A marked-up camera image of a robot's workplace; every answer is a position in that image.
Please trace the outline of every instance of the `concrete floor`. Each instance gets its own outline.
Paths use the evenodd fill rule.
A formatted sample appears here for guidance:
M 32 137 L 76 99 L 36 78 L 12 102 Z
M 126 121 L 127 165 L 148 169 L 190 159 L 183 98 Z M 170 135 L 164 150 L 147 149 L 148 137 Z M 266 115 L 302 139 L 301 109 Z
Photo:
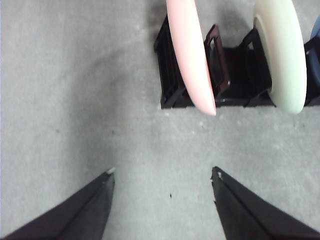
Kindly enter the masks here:
M 294 4 L 306 42 L 320 0 Z M 218 23 L 235 46 L 253 6 L 198 0 L 203 36 Z M 320 230 L 320 107 L 161 110 L 165 15 L 164 0 L 1 1 L 2 237 L 111 167 L 104 239 L 224 239 L 213 166 Z

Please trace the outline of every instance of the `cream-colored ring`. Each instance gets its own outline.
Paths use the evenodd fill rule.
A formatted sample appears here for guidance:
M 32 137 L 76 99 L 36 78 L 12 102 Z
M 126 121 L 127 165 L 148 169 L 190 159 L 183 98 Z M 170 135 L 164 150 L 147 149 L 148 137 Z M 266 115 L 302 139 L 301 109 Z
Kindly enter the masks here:
M 280 109 L 298 114 L 307 92 L 304 41 L 292 0 L 257 0 L 258 30 L 272 79 L 269 96 Z

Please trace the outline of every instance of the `white disc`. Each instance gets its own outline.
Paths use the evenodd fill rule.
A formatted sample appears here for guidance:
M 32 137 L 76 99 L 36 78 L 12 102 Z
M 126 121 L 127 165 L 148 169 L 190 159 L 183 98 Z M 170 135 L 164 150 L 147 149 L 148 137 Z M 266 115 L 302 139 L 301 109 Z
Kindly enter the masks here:
M 272 79 L 269 96 L 280 109 L 298 114 L 307 92 L 304 41 L 292 0 L 257 0 L 258 30 Z

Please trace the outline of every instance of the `blue object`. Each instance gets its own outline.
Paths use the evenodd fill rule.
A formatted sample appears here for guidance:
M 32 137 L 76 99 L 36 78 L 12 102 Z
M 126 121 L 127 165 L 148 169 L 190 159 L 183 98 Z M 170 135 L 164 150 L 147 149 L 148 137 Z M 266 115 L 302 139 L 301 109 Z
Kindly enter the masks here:
M 320 38 L 320 15 L 318 16 L 317 20 L 315 21 L 311 37 L 310 39 L 315 38 L 318 36 Z M 309 62 L 310 62 L 310 69 L 315 77 L 316 84 L 320 87 L 320 56 L 317 56 L 316 50 L 311 49 L 308 54 Z

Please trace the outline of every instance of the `gray concrete floor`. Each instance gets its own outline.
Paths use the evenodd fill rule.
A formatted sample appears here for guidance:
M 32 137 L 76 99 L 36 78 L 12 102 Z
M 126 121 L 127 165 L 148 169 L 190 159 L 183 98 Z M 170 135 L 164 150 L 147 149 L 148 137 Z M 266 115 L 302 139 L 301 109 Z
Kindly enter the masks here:
M 306 42 L 320 0 L 294 4 Z M 235 46 L 253 6 L 198 0 L 203 35 L 218 23 Z M 1 1 L 1 236 L 111 167 L 104 239 L 224 239 L 213 166 L 320 230 L 320 107 L 161 110 L 165 15 L 163 0 Z

